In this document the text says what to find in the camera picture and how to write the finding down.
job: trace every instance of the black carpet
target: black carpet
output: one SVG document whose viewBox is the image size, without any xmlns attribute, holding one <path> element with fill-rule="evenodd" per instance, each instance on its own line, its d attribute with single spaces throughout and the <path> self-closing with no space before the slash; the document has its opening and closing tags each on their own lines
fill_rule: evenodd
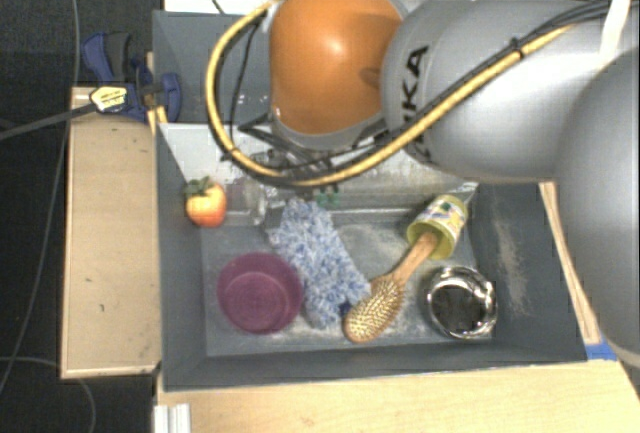
<svg viewBox="0 0 640 433">
<path fill-rule="evenodd" d="M 151 11 L 162 0 L 78 0 L 81 38 L 128 31 L 132 49 L 151 49 Z M 73 80 L 70 0 L 0 0 L 0 130 L 63 111 Z M 88 78 L 85 71 L 80 80 Z M 26 312 L 42 248 L 63 128 L 56 126 L 0 145 L 0 377 Z M 64 179 L 58 186 L 46 262 L 23 357 L 57 361 L 60 345 Z M 95 431 L 150 430 L 150 377 L 88 382 L 97 407 Z M 53 368 L 19 362 L 0 396 L 2 432 L 87 431 L 82 389 Z"/>
</svg>

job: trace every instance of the blue towel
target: blue towel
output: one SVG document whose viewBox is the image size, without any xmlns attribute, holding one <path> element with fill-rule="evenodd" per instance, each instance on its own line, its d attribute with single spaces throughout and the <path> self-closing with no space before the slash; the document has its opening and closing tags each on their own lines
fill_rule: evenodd
<svg viewBox="0 0 640 433">
<path fill-rule="evenodd" d="M 300 276 L 305 315 L 312 327 L 339 323 L 348 305 L 369 295 L 369 282 L 353 263 L 331 215 L 315 202 L 291 199 L 269 240 Z"/>
</svg>

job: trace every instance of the wooden brush handle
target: wooden brush handle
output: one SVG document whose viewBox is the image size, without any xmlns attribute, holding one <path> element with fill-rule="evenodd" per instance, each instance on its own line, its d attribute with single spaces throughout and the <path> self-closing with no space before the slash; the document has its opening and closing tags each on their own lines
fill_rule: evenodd
<svg viewBox="0 0 640 433">
<path fill-rule="evenodd" d="M 393 279 L 401 286 L 405 285 L 418 266 L 428 258 L 438 246 L 438 236 L 425 232 L 414 243 L 411 251 L 396 269 L 391 272 Z"/>
</svg>

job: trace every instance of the yellow cable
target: yellow cable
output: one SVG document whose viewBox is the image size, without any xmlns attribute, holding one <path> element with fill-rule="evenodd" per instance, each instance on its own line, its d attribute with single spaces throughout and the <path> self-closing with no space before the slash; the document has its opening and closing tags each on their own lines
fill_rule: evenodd
<svg viewBox="0 0 640 433">
<path fill-rule="evenodd" d="M 224 129 L 224 125 L 222 123 L 222 119 L 218 114 L 218 108 L 215 103 L 215 76 L 216 70 L 218 67 L 218 63 L 220 61 L 221 55 L 227 46 L 227 44 L 233 40 L 233 38 L 244 29 L 248 24 L 253 22 L 256 18 L 266 12 L 272 5 L 280 2 L 282 0 L 271 0 L 263 4 L 262 6 L 256 8 L 253 12 L 247 14 L 242 19 L 239 19 L 235 24 L 233 24 L 225 33 L 220 37 L 217 44 L 213 48 L 213 52 L 211 53 L 211 57 L 209 59 L 209 65 L 207 67 L 207 75 L 205 81 L 205 95 L 206 95 L 206 103 L 207 110 L 209 112 L 209 119 L 211 120 L 211 126 L 217 135 L 218 139 L 225 147 L 225 149 L 229 152 L 229 155 L 234 158 L 236 161 L 242 163 L 244 166 L 249 168 L 250 170 L 259 173 L 261 175 L 265 175 L 268 177 L 286 177 L 287 175 L 281 173 L 273 168 L 269 168 L 263 166 L 259 163 L 256 163 L 253 159 L 249 158 L 242 152 L 240 149 L 231 141 L 231 138 L 228 136 L 227 132 Z M 389 142 L 384 147 L 380 148 L 369 157 L 363 159 L 359 163 L 355 163 L 354 165 L 345 168 L 344 170 L 340 170 L 334 172 L 329 175 L 325 175 L 323 177 L 317 177 L 314 179 L 306 179 L 300 181 L 291 181 L 291 184 L 294 186 L 300 187 L 317 187 L 317 186 L 327 186 L 331 184 L 335 184 L 344 179 L 348 179 L 351 177 L 355 177 L 360 175 L 361 173 L 370 170 L 374 166 L 380 164 L 384 160 L 391 157 L 393 154 L 403 149 L 407 145 L 409 145 L 412 141 L 414 141 L 420 134 L 426 131 L 429 127 L 435 124 L 438 120 L 440 120 L 443 116 L 445 116 L 449 111 L 451 111 L 455 106 L 457 106 L 464 99 L 473 94 L 480 87 L 484 86 L 491 79 L 506 71 L 517 62 L 519 62 L 524 55 L 531 54 L 538 49 L 544 47 L 549 42 L 554 40 L 556 37 L 564 33 L 569 26 L 565 26 L 562 28 L 558 28 L 554 31 L 547 33 L 535 40 L 529 42 L 521 48 L 521 52 L 514 51 L 509 53 L 505 57 L 498 60 L 496 63 L 486 68 L 484 71 L 479 73 L 474 78 L 470 79 L 467 83 L 462 85 L 460 88 L 455 90 L 449 97 L 447 97 L 444 101 L 442 101 L 438 106 L 436 106 L 433 110 L 427 113 L 423 118 L 421 118 L 415 125 L 407 129 L 404 133 L 399 135 L 397 138 Z"/>
</svg>

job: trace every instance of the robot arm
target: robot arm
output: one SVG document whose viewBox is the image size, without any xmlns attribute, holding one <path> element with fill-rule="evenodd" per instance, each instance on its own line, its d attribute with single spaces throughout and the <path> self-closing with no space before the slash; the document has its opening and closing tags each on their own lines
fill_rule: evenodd
<svg viewBox="0 0 640 433">
<path fill-rule="evenodd" d="M 384 117 L 406 122 L 461 70 L 563 0 L 427 0 L 404 21 L 383 71 Z M 638 7 L 613 61 L 600 19 L 576 24 L 486 85 L 410 146 L 416 159 L 479 182 L 553 180 L 576 271 L 618 356 L 640 367 Z"/>
<path fill-rule="evenodd" d="M 603 1 L 364 0 L 363 11 L 352 8 L 356 1 L 362 0 L 313 0 L 308 15 L 309 1 L 285 0 L 276 12 L 272 130 L 298 148 L 330 155 L 382 119 L 388 130 L 378 139 L 382 146 L 301 179 L 233 144 L 215 102 L 217 63 L 266 5 L 234 25 L 212 52 L 207 108 L 222 150 L 277 186 L 340 182 L 402 148 L 468 180 L 556 181 L 567 243 L 601 329 L 622 360 L 640 367 L 637 1 L 607 61 L 600 53 L 609 8 Z M 370 38 L 374 30 L 379 36 Z M 305 40 L 316 48 L 311 55 Z M 296 85 L 288 88 L 289 81 Z M 354 83 L 368 106 L 380 101 L 380 114 L 367 107 L 359 115 L 360 101 L 340 96 Z M 463 102 L 449 106 L 455 97 Z M 340 108 L 348 110 L 341 118 L 355 124 L 323 123 L 327 111 Z M 288 123 L 290 114 L 296 122 Z"/>
</svg>

